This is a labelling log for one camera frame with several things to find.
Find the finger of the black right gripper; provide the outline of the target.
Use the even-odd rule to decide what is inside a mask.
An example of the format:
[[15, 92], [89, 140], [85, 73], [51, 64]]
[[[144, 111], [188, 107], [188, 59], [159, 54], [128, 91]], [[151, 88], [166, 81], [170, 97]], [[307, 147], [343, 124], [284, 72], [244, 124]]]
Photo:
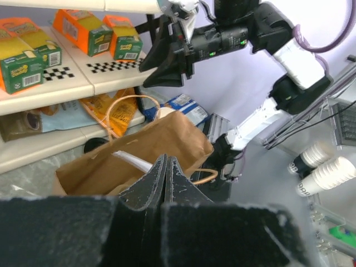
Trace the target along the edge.
[[159, 19], [159, 31], [152, 47], [139, 66], [140, 72], [158, 67], [167, 59], [171, 45], [175, 42], [184, 42], [184, 32], [180, 22], [171, 19]]
[[178, 65], [160, 65], [147, 79], [143, 86], [151, 87], [182, 87], [184, 85]]

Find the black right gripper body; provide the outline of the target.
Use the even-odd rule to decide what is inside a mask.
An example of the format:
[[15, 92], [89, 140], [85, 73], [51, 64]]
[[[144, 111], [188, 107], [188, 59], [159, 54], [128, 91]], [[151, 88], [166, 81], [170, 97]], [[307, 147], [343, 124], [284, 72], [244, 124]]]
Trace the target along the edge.
[[196, 28], [188, 41], [182, 27], [174, 23], [166, 78], [170, 81], [182, 81], [182, 75], [185, 75], [190, 79], [196, 62], [241, 50], [247, 43], [248, 28], [237, 24], [209, 24]]

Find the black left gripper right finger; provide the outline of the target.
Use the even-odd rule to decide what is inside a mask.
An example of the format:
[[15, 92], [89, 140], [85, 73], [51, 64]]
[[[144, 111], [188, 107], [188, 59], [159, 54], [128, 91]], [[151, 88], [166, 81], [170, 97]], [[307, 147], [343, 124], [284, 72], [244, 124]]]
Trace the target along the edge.
[[198, 266], [209, 251], [209, 234], [200, 204], [211, 204], [184, 174], [178, 159], [169, 157], [164, 197], [164, 266]]

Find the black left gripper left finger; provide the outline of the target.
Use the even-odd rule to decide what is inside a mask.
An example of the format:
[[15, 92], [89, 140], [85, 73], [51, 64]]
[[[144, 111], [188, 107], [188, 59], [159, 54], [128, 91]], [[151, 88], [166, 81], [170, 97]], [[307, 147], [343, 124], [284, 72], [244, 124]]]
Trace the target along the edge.
[[163, 200], [167, 156], [119, 194], [118, 266], [155, 266], [159, 260], [160, 205]]

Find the white straw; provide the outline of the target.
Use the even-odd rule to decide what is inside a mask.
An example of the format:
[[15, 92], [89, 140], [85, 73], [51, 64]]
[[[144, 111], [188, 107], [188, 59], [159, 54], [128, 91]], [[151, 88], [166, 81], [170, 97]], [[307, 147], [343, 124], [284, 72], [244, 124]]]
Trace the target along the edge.
[[124, 151], [116, 151], [112, 153], [112, 156], [124, 160], [144, 173], [149, 172], [153, 166], [153, 164]]

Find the brown paper bag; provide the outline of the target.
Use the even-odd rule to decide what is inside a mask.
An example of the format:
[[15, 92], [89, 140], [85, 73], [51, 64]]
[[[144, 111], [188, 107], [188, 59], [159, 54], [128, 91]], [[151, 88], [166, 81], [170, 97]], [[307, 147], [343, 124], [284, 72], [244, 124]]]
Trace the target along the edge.
[[114, 156], [124, 151], [153, 164], [160, 155], [175, 156], [191, 176], [212, 154], [213, 146], [183, 113], [174, 111], [136, 133], [114, 139], [56, 170], [53, 195], [115, 195], [144, 173]]

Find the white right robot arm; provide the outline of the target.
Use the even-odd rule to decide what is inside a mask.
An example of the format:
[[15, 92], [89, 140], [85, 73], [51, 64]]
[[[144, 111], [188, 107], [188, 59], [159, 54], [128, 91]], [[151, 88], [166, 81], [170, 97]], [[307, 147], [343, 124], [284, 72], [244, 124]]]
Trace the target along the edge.
[[[251, 89], [266, 82], [271, 90], [263, 103], [231, 130], [213, 142], [213, 153], [204, 168], [217, 171], [207, 185], [218, 190], [237, 177], [223, 174], [228, 164], [244, 157], [248, 143], [284, 115], [297, 115], [308, 108], [330, 86], [332, 80], [318, 62], [313, 50], [301, 44], [297, 27], [272, 3], [261, 1], [158, 1], [161, 11], [157, 37], [140, 65], [151, 71], [145, 88], [179, 88], [193, 91], [203, 104], [215, 101], [236, 104], [236, 94], [222, 86], [233, 83], [236, 90]], [[262, 52], [270, 64], [252, 61], [237, 69], [232, 77], [222, 62], [214, 72], [201, 74], [197, 82], [184, 85], [194, 74], [194, 65], [251, 45], [252, 54]]]

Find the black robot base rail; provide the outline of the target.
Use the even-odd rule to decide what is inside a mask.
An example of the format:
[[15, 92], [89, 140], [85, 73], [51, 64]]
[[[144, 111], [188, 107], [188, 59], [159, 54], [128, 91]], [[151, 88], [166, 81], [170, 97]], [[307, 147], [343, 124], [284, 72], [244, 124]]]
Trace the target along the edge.
[[219, 137], [227, 132], [228, 129], [229, 121], [214, 113], [210, 115], [202, 127], [203, 133], [213, 145], [214, 152], [203, 163], [201, 168], [216, 170], [218, 175], [213, 180], [197, 187], [214, 202], [227, 201], [231, 192], [231, 185], [226, 182], [224, 176], [224, 164], [226, 163], [225, 145], [219, 140]]

